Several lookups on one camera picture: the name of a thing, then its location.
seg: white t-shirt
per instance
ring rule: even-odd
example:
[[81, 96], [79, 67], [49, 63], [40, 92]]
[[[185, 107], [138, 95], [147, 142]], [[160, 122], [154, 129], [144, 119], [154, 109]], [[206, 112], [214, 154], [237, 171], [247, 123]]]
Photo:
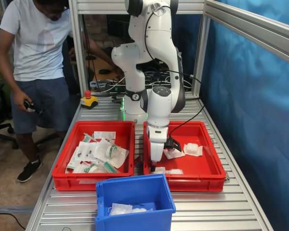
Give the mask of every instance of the white t-shirt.
[[70, 11], [58, 21], [42, 14], [33, 0], [14, 0], [0, 28], [15, 35], [14, 78], [17, 81], [63, 77], [62, 44], [73, 36]]

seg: black sneaker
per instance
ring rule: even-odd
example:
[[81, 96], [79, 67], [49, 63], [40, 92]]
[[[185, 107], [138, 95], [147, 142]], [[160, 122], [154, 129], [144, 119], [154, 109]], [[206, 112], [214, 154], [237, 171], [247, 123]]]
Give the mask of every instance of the black sneaker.
[[43, 163], [39, 160], [37, 163], [32, 164], [29, 162], [26, 167], [24, 167], [24, 171], [19, 174], [17, 177], [18, 181], [26, 182], [31, 179], [33, 173], [35, 173], [40, 167], [42, 167]]

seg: blue bin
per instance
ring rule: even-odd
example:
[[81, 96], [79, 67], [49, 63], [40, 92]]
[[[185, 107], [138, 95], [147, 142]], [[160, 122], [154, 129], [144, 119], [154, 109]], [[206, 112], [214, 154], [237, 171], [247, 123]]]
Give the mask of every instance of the blue bin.
[[[96, 231], [170, 231], [175, 205], [165, 175], [105, 180], [96, 184], [96, 194]], [[153, 211], [110, 216], [112, 203]]]

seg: red plastic crate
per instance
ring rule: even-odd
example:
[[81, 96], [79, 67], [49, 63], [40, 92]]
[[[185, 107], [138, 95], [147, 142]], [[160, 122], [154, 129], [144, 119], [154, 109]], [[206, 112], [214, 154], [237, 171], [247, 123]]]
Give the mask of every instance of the red plastic crate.
[[[168, 134], [183, 122], [170, 122]], [[220, 192], [226, 172], [219, 160], [214, 145], [210, 139], [206, 126], [203, 122], [192, 121], [176, 129], [172, 135], [183, 150], [184, 144], [196, 143], [203, 146], [202, 156], [185, 155], [183, 157], [167, 159], [163, 154], [157, 167], [165, 167], [166, 170], [182, 169], [182, 175], [166, 174], [167, 182], [171, 191], [175, 192]], [[151, 167], [150, 146], [144, 123], [144, 174], [149, 174]]]
[[[84, 139], [84, 132], [89, 135], [94, 131], [115, 131], [115, 144], [130, 153], [120, 173], [69, 173], [66, 166], [79, 142]], [[53, 169], [53, 180], [57, 190], [95, 190], [96, 183], [111, 178], [130, 177], [134, 171], [135, 123], [130, 121], [80, 121], [76, 122]]]

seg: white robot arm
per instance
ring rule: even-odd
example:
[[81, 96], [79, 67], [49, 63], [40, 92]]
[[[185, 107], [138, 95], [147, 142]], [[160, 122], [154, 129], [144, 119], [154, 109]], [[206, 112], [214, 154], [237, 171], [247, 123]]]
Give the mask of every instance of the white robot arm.
[[[129, 35], [135, 42], [115, 47], [112, 58], [125, 72], [124, 112], [148, 113], [146, 132], [154, 169], [165, 147], [181, 150], [180, 145], [167, 138], [171, 112], [178, 113], [185, 106], [183, 75], [180, 74], [182, 60], [171, 38], [171, 14], [176, 13], [178, 0], [125, 0], [125, 6], [131, 15]], [[145, 75], [136, 65], [152, 58], [163, 61], [173, 71], [170, 72], [171, 89], [163, 86], [145, 89]]]

